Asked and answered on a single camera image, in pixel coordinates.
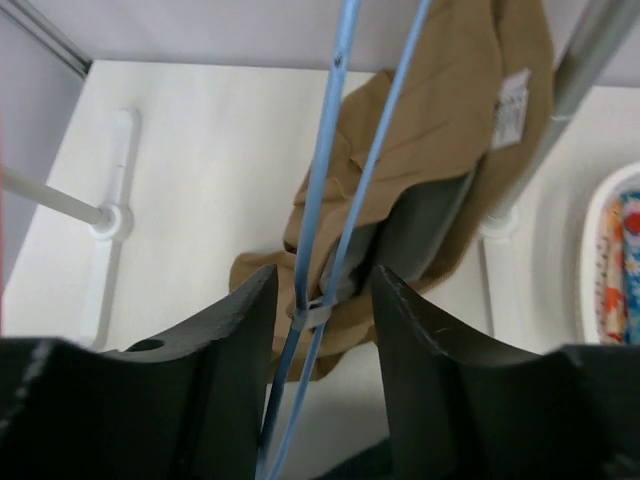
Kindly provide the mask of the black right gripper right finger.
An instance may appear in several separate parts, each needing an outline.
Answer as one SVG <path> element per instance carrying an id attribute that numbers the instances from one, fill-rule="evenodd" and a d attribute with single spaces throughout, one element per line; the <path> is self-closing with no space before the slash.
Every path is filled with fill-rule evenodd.
<path id="1" fill-rule="evenodd" d="M 399 479 L 635 479 L 639 350 L 538 355 L 422 298 L 390 269 L 371 294 Z"/>

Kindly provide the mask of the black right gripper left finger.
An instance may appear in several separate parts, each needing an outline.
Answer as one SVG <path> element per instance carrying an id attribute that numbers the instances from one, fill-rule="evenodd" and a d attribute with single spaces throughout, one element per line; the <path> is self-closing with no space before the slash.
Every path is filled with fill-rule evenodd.
<path id="1" fill-rule="evenodd" d="M 60 338 L 1 343 L 5 479 L 250 479 L 278 277 L 260 268 L 125 351 Z"/>

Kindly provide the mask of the green plaid skirt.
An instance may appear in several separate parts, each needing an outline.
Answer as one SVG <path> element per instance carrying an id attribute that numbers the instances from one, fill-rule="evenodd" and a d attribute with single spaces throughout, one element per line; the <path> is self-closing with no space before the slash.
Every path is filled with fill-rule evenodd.
<path id="1" fill-rule="evenodd" d="M 321 479 L 390 480 L 394 478 L 389 438 L 348 458 L 321 476 Z"/>

